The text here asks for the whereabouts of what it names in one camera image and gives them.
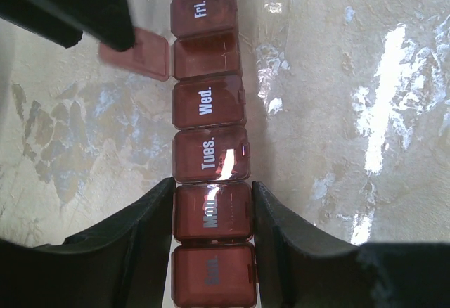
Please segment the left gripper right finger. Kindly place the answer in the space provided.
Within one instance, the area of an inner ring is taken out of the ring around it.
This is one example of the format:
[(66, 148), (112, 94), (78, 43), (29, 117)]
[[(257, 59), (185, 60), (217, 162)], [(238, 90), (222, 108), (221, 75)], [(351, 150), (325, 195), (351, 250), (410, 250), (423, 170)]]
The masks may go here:
[(262, 307), (448, 307), (449, 244), (364, 243), (320, 230), (252, 185)]

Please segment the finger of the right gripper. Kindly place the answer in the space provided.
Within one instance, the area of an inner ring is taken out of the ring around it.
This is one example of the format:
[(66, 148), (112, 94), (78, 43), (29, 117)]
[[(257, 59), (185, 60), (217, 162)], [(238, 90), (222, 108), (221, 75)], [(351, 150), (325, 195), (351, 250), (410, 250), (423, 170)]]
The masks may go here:
[(1, 0), (1, 19), (65, 48), (84, 33), (116, 51), (135, 42), (127, 0)]

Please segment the red weekly pill organizer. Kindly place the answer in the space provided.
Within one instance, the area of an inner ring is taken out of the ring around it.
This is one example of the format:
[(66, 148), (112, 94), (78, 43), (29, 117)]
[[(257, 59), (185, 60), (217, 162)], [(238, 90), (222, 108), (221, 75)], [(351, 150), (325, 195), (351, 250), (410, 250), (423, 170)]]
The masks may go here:
[(135, 45), (100, 45), (107, 64), (174, 77), (172, 299), (177, 307), (253, 307), (250, 149), (236, 0), (172, 0), (174, 43), (139, 29)]

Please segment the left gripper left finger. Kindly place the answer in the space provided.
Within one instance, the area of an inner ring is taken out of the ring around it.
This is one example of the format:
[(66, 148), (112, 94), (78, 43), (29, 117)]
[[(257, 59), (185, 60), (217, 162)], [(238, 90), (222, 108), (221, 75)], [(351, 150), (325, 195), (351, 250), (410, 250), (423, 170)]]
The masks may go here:
[(1, 241), (2, 307), (161, 307), (175, 180), (67, 237), (28, 248)]

